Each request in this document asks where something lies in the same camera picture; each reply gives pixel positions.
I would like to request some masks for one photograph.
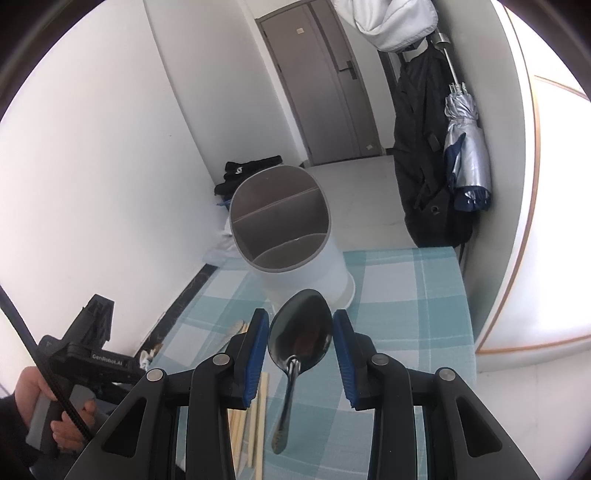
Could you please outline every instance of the baseboard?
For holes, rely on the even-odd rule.
[[[368,157],[344,158],[342,160],[333,160],[333,161],[327,161],[327,162],[324,162],[324,163],[312,164],[312,167],[318,167],[320,165],[332,165],[333,163],[343,163],[343,162],[346,162],[346,161],[353,161],[353,160],[367,160],[369,158],[377,158],[377,157],[383,157],[383,155],[380,153],[378,155],[369,155]]]
[[[139,359],[139,354],[142,350],[150,351],[159,343],[164,341],[170,330],[177,323],[178,317],[184,312],[184,309],[189,305],[195,295],[205,285],[207,280],[217,270],[213,265],[205,264],[201,270],[195,275],[195,278],[189,282],[185,289],[181,292],[178,298],[173,302],[170,308],[166,311],[162,318],[158,321],[146,341],[139,348],[135,357]]]

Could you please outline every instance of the black jacket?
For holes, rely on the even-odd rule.
[[[39,451],[25,442],[27,426],[17,409],[14,395],[0,398],[0,476],[11,480],[34,480],[29,467]]]
[[[429,43],[424,53],[402,64],[392,94],[394,168],[404,221],[417,247],[456,247],[472,235],[475,217],[454,209],[443,158],[451,82],[445,57]]]

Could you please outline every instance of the black floor trim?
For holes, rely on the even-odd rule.
[[[205,264],[201,270],[195,275],[195,278],[191,280],[189,285],[181,292],[178,298],[173,302],[170,308],[166,311],[162,318],[158,321],[152,333],[148,339],[139,348],[135,357],[139,359],[139,354],[142,350],[150,351],[159,343],[162,343],[164,338],[168,335],[170,330],[177,323],[178,317],[182,314],[184,309],[189,305],[191,300],[195,298],[195,295],[205,285],[209,277],[217,270],[217,267],[213,265]]]

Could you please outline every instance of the black cable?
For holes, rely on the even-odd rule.
[[[0,309],[2,309],[4,315],[6,315],[14,329],[17,331],[18,336],[21,338],[27,351],[29,352],[37,368],[41,372],[41,375],[43,375],[43,378],[47,382],[47,385],[49,385],[49,388],[51,388],[51,391],[56,396],[57,401],[60,403],[61,407],[70,416],[72,422],[74,423],[76,428],[80,430],[80,433],[83,435],[86,441],[91,441],[92,434],[89,428],[87,427],[86,423],[84,423],[84,420],[82,420],[82,418],[80,417],[80,414],[74,408],[74,405],[72,405],[70,399],[67,398],[64,392],[62,391],[55,376],[53,375],[53,372],[49,369],[45,356],[37,349],[35,339],[33,338],[31,332],[27,328],[27,325],[22,319],[21,314],[18,313],[17,308],[14,306],[12,300],[8,297],[1,285]]]

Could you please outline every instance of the human hand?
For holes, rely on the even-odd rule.
[[[84,408],[78,411],[84,423],[90,428],[95,424],[95,412],[96,403],[94,400],[85,402]],[[77,452],[84,447],[84,437],[66,412],[62,412],[61,421],[54,420],[51,422],[51,431],[53,432],[53,439],[61,450],[74,450]]]
[[[33,412],[35,412],[35,406],[41,393],[50,400],[57,401],[39,369],[37,367],[26,367],[21,372],[17,386],[14,389],[14,398],[18,412],[27,428],[31,426]],[[89,427],[95,424],[95,411],[96,404],[93,400],[87,401],[84,408],[79,410],[80,416]],[[51,422],[51,431],[58,447],[62,450],[81,450],[84,446],[82,434],[66,412],[62,413],[61,420]]]
[[[26,367],[21,372],[17,386],[14,388],[14,400],[27,428],[31,427],[33,412],[35,412],[35,406],[41,393],[50,400],[57,401],[39,369],[37,367]]]

